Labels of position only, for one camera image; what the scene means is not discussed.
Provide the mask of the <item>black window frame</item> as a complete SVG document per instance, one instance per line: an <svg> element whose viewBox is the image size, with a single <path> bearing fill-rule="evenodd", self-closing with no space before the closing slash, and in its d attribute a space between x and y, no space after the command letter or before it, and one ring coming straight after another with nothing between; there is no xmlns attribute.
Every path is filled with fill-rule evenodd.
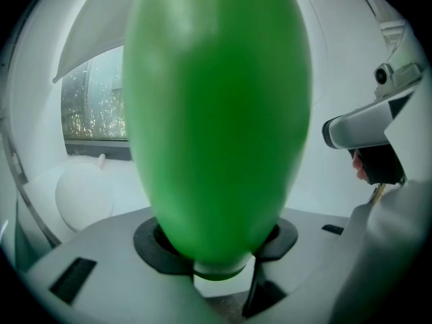
<svg viewBox="0 0 432 324"><path fill-rule="evenodd" d="M111 160L132 160L127 140L65 140L65 148L69 155L98 158L104 154Z"/></svg>

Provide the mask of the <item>green plastic bottle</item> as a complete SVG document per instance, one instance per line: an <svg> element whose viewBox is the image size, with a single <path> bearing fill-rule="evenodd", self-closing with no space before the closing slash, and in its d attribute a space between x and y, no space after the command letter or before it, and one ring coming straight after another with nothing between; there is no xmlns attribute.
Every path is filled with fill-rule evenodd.
<svg viewBox="0 0 432 324"><path fill-rule="evenodd" d="M237 273L273 229L308 134L297 0L134 0L122 85L132 158L168 240L201 274Z"/></svg>

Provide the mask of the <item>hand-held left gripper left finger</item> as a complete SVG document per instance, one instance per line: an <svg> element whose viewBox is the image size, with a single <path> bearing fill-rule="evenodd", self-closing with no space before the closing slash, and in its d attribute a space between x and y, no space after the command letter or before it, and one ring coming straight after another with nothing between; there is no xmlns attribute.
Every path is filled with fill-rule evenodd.
<svg viewBox="0 0 432 324"><path fill-rule="evenodd" d="M99 221L37 261L28 281L73 324L221 324L149 209Z"/></svg>

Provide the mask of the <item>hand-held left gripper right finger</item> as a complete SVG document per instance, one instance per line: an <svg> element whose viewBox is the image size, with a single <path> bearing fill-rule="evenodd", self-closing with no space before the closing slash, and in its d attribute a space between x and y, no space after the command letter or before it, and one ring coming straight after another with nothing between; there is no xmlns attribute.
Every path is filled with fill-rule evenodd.
<svg viewBox="0 0 432 324"><path fill-rule="evenodd" d="M294 209L284 209L281 217L294 224L298 239L280 260L264 262L263 273L285 296L247 319L246 324L328 324L336 287L341 283L326 286L330 279L325 272L340 235L323 227L344 228L349 219Z"/></svg>

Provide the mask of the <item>white round ornament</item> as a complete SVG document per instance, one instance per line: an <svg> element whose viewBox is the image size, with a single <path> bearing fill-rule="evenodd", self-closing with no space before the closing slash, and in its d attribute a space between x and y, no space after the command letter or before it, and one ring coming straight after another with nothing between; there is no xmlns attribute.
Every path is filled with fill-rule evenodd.
<svg viewBox="0 0 432 324"><path fill-rule="evenodd" d="M74 232L112 216L113 186L103 172L105 155L94 163L77 163L60 176L55 202L61 218Z"/></svg>

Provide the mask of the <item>white roller blind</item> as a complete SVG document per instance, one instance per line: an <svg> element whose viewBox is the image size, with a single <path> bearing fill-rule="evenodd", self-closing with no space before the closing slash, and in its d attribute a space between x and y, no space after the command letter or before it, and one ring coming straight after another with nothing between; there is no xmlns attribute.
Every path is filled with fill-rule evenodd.
<svg viewBox="0 0 432 324"><path fill-rule="evenodd" d="M133 0L86 0L68 33L53 78L56 83L73 69L124 44Z"/></svg>

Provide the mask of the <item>person's right hand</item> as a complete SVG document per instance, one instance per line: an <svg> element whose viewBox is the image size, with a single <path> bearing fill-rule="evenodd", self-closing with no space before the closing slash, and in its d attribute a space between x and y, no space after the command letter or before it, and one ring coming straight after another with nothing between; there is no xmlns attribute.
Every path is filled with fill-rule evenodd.
<svg viewBox="0 0 432 324"><path fill-rule="evenodd" d="M360 157L358 156L357 153L355 153L354 156L353 156L352 166L356 170L356 176L357 176L357 178L360 179L360 180L367 181L367 173L366 173L366 171L364 169L363 162L362 162L362 160L360 159Z"/></svg>

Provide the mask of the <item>window pane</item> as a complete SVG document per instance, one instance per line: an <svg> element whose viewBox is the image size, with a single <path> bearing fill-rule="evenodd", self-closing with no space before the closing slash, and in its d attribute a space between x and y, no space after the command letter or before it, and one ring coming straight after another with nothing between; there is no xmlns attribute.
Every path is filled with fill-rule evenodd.
<svg viewBox="0 0 432 324"><path fill-rule="evenodd" d="M61 80L61 125L66 140L125 140L123 47L85 61Z"/></svg>

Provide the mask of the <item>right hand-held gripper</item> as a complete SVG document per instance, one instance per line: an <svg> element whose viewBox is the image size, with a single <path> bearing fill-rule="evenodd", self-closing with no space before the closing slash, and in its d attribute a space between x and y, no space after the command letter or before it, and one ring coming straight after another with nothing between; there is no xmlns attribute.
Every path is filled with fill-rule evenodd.
<svg viewBox="0 0 432 324"><path fill-rule="evenodd" d="M411 96L407 94L367 105L328 120L322 127L326 145L333 149L348 149L352 156L357 153L370 184L401 182L404 172L385 130Z"/></svg>

